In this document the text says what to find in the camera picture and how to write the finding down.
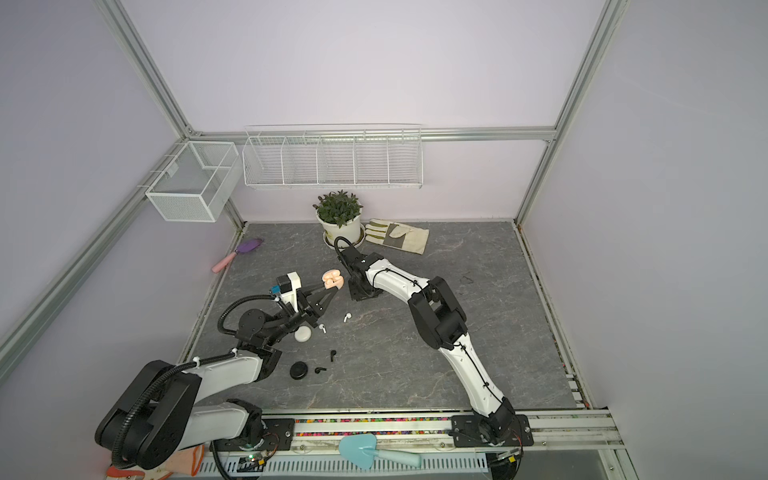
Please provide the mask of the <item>purple pink brush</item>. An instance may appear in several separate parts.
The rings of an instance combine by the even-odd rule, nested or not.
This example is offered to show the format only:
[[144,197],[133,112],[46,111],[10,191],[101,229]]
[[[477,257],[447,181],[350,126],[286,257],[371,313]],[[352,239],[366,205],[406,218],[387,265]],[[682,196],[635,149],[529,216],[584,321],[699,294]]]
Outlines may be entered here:
[[261,246],[263,240],[261,238],[253,238],[240,243],[231,253],[215,264],[211,271],[214,274],[220,273],[226,267],[228,267],[234,259],[241,254],[249,253]]

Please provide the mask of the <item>red white work glove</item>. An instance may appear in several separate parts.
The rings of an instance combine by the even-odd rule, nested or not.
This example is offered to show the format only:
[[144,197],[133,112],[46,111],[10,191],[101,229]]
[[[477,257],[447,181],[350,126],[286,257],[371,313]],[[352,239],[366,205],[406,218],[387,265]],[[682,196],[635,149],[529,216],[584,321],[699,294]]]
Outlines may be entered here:
[[105,478],[107,480],[166,480],[175,474],[194,477],[200,471],[204,455],[205,446],[198,445],[174,453],[163,464],[153,469],[143,469],[138,466],[118,469],[110,466]]

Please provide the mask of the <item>beige gardening glove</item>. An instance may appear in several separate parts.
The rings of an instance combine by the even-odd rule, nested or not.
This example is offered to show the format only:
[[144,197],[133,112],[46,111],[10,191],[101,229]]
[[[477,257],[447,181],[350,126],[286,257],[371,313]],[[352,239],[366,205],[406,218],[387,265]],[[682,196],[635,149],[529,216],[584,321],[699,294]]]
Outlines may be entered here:
[[389,220],[371,219],[365,225],[365,239],[399,251],[423,254],[429,230]]

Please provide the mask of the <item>white earbud charging case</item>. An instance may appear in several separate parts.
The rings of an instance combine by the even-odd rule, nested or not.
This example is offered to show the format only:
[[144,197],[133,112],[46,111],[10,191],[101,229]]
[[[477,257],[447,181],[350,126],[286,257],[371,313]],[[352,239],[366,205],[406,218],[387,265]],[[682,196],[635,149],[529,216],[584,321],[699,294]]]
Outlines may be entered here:
[[312,337],[312,329],[308,326],[302,325],[294,332],[294,338],[299,343],[305,343]]

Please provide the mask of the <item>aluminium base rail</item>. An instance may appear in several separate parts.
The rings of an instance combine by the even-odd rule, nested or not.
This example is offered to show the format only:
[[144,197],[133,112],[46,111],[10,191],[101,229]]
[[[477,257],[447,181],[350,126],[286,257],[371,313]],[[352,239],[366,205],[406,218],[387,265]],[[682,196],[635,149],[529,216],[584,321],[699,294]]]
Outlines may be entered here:
[[216,432],[175,434],[176,452],[214,441],[225,452],[335,455],[346,436],[373,434],[380,449],[409,453],[601,450],[624,447],[607,410],[527,410],[512,422],[508,439],[485,443],[468,410],[360,410],[265,412],[257,440],[221,427]]

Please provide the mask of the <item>pink earbud charging case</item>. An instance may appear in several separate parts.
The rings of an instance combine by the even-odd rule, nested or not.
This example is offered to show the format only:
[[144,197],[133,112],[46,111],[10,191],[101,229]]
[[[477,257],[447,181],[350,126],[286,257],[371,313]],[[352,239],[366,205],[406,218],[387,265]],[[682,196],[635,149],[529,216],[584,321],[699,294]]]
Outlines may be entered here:
[[322,275],[322,282],[325,289],[341,289],[345,283],[340,270],[328,270]]

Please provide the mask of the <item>white mesh box basket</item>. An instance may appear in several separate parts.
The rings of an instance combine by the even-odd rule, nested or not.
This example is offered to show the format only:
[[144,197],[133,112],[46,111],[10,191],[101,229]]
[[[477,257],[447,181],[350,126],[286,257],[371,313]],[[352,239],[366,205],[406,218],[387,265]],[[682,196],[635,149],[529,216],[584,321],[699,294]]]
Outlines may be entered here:
[[214,223],[242,174],[235,143],[188,141],[150,184],[146,197],[168,222]]

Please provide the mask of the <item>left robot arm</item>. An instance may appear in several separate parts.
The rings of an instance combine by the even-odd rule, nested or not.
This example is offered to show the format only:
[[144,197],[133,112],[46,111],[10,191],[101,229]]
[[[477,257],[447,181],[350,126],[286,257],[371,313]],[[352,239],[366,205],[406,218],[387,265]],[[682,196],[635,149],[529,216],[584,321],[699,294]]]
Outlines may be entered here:
[[96,444],[110,451],[119,469],[152,469],[178,451],[219,440],[263,446],[270,432],[260,407],[238,399],[201,402],[268,378],[282,355],[276,344],[303,325],[319,326],[338,291],[319,284],[236,300],[217,321],[219,332],[235,338],[236,346],[178,365],[147,363],[96,428]]

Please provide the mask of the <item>teal garden trowel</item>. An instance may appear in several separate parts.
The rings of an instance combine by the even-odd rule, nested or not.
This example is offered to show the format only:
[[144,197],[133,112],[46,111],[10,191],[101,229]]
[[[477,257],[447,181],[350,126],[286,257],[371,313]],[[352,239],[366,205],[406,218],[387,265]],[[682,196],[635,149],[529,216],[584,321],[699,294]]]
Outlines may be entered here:
[[363,470],[372,469],[375,459],[392,461],[412,468],[422,466],[419,454],[379,449],[377,437],[371,433],[343,437],[339,443],[339,453],[344,459]]

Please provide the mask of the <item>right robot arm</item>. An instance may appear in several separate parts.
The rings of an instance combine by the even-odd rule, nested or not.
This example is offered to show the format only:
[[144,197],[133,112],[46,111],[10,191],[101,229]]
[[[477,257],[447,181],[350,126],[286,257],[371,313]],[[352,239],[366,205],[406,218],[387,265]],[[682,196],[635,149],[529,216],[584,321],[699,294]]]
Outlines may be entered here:
[[334,240],[333,248],[348,272],[354,300],[388,293],[408,305],[422,340],[443,355],[464,388],[477,422],[475,438],[488,445],[513,439],[522,445],[522,421],[477,355],[466,313],[447,281],[411,274],[376,252],[363,254],[343,236]]

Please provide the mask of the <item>potted green plant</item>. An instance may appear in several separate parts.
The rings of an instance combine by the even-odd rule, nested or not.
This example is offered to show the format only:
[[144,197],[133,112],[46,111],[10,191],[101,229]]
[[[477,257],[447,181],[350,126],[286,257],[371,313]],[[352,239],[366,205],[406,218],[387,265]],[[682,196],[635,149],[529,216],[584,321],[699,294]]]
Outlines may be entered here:
[[317,197],[313,208],[330,247],[338,237],[346,238],[353,246],[363,240],[363,206],[356,194],[344,190],[325,193]]

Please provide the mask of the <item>black earbud charging case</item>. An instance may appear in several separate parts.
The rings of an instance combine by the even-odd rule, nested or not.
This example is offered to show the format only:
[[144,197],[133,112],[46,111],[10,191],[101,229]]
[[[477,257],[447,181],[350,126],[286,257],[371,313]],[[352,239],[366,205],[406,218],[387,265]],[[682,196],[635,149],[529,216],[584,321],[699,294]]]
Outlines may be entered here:
[[297,361],[289,369],[289,375],[293,380],[301,380],[307,376],[309,366],[306,362]]

